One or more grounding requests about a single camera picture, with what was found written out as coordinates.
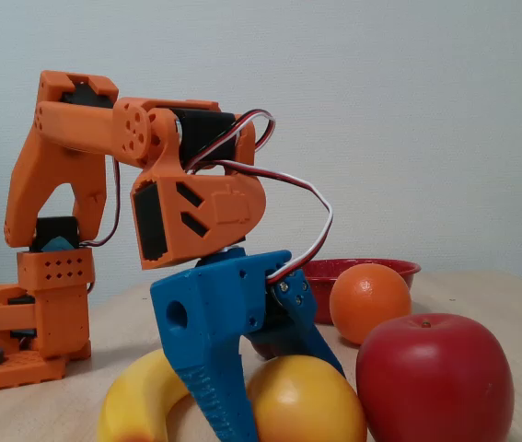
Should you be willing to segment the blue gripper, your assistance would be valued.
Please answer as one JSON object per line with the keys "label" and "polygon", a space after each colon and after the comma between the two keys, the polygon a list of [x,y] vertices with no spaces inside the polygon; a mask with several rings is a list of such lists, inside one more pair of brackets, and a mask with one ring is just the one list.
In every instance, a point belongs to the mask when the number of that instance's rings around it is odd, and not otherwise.
{"label": "blue gripper", "polygon": [[[151,285],[164,353],[220,441],[259,440],[239,341],[263,324],[266,276],[290,259],[288,250],[253,255],[229,250]],[[344,377],[314,323],[317,302],[303,271],[290,273],[273,288],[285,311],[273,345],[276,354],[316,357]]]}

